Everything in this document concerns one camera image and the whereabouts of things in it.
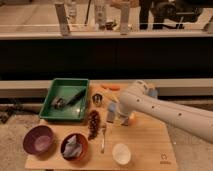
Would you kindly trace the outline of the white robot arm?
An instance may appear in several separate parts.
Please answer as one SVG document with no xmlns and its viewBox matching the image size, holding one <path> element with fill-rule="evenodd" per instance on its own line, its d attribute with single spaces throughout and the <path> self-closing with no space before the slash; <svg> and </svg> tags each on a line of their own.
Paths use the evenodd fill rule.
<svg viewBox="0 0 213 171">
<path fill-rule="evenodd" d="M 119 113 L 129 117 L 133 111 L 142 112 L 213 143 L 213 111 L 159 100 L 149 92 L 143 80 L 128 85 L 119 95 Z"/>
</svg>

